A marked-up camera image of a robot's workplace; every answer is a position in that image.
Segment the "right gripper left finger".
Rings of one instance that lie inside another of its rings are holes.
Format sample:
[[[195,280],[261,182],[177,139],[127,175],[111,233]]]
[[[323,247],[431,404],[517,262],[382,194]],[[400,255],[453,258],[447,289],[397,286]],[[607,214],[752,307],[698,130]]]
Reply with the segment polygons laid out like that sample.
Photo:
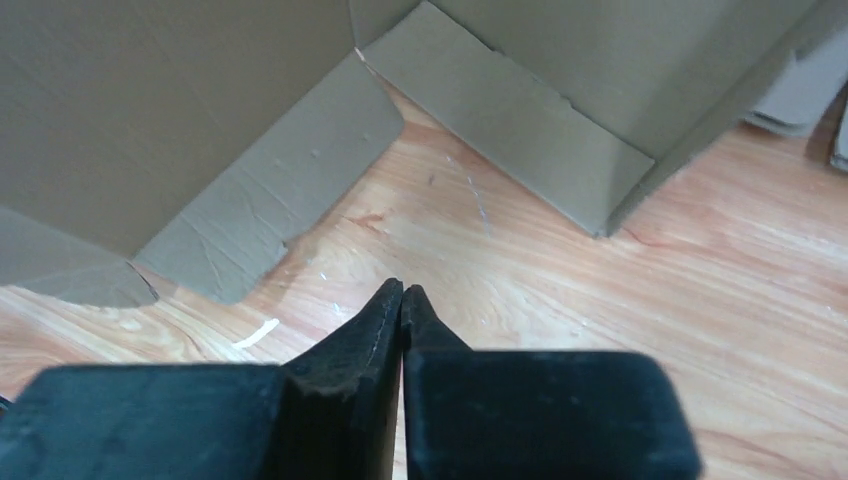
[[[283,364],[66,365],[1,417],[5,479],[388,479],[403,285]]]

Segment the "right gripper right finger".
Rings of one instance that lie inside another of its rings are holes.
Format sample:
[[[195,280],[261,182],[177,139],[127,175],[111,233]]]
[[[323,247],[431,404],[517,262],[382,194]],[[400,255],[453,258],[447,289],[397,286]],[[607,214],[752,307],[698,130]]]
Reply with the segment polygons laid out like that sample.
[[[412,479],[697,479],[664,369],[604,350],[475,350],[408,288],[400,321]]]

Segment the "cardboard box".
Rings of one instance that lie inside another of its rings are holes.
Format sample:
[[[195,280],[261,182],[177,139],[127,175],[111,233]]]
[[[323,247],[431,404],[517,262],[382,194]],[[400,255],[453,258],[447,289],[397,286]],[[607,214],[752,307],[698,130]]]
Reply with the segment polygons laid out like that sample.
[[[5,1],[1,281],[241,301],[401,133],[393,84],[593,236],[843,1]]]

